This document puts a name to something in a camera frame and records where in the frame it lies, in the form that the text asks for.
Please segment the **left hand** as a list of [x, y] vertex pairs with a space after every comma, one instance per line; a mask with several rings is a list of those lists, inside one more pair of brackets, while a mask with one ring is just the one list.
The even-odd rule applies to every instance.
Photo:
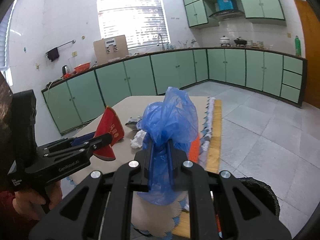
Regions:
[[[61, 181], [57, 181], [50, 186], [49, 191], [49, 209], [52, 210], [62, 200]], [[40, 220], [40, 211], [35, 206], [46, 204], [46, 200], [34, 190], [25, 190], [15, 192], [15, 198], [12, 200], [15, 211], [28, 220]]]

